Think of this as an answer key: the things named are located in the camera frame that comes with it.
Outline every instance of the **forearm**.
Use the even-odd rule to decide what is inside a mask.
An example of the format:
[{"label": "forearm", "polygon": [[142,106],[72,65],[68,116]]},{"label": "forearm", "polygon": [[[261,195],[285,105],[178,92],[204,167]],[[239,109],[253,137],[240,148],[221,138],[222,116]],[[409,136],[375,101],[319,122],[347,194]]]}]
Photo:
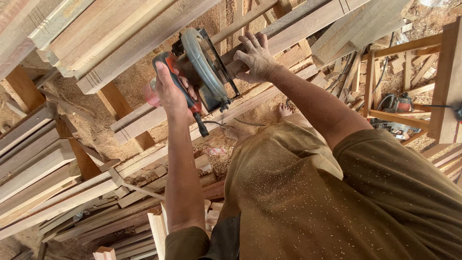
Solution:
[{"label": "forearm", "polygon": [[356,131],[372,129],[367,120],[338,98],[283,66],[274,70],[270,82],[292,100],[331,149]]},{"label": "forearm", "polygon": [[204,198],[194,163],[187,113],[167,116],[169,172],[165,186],[170,232],[197,226],[205,230]]}]

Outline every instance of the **hand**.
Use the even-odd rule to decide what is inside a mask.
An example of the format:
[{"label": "hand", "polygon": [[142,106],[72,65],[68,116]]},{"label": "hand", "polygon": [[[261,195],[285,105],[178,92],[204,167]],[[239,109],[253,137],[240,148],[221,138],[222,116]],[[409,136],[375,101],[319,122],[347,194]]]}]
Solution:
[{"label": "hand", "polygon": [[268,50],[268,38],[266,34],[258,33],[261,45],[250,32],[245,36],[239,36],[239,41],[244,44],[247,54],[238,50],[234,54],[234,60],[241,60],[250,68],[249,74],[240,72],[236,75],[237,79],[245,80],[248,83],[263,83],[270,81],[271,74],[280,66]]},{"label": "hand", "polygon": [[[186,98],[184,97],[183,92],[173,82],[167,65],[162,62],[156,62],[155,65],[158,73],[155,90],[162,107],[165,109],[165,113],[167,113],[168,116],[175,116],[184,113],[192,116],[191,110],[188,109]],[[179,74],[177,69],[174,69],[174,72],[177,75]],[[188,80],[181,76],[180,80],[193,100],[197,100],[194,89],[192,86],[189,86]]]}]

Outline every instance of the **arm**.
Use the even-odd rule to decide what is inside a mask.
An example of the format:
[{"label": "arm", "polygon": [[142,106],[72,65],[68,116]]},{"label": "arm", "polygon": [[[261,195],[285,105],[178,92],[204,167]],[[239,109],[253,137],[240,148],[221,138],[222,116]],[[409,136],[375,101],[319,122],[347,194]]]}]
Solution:
[{"label": "arm", "polygon": [[165,186],[168,229],[170,233],[193,226],[205,230],[204,197],[189,135],[188,105],[173,83],[167,66],[156,62],[156,67],[156,93],[167,114],[169,127],[169,173]]},{"label": "arm", "polygon": [[247,54],[237,51],[234,59],[241,60],[250,68],[250,73],[239,73],[236,78],[249,83],[273,83],[300,109],[306,119],[334,149],[342,139],[372,126],[361,115],[348,108],[338,98],[279,65],[267,49],[267,37],[259,34],[261,45],[254,35],[247,33],[239,40]]}]

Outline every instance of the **plastic bag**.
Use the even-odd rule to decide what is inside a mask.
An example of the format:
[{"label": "plastic bag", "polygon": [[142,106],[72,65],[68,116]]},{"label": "plastic bag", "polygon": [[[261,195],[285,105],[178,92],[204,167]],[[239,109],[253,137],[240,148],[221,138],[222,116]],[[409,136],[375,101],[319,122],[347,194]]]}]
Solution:
[{"label": "plastic bag", "polygon": [[447,4],[449,0],[419,0],[419,3],[428,7],[442,7]]}]

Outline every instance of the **saw blade guard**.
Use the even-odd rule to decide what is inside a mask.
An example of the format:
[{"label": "saw blade guard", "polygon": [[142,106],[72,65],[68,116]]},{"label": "saw blade guard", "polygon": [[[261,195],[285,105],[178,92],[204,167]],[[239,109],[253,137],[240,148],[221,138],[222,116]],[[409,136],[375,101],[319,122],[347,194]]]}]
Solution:
[{"label": "saw blade guard", "polygon": [[193,64],[197,74],[210,90],[212,97],[222,104],[228,104],[229,99],[225,86],[210,67],[202,51],[200,44],[202,39],[200,33],[194,28],[186,28],[181,36],[181,42],[189,61]]}]

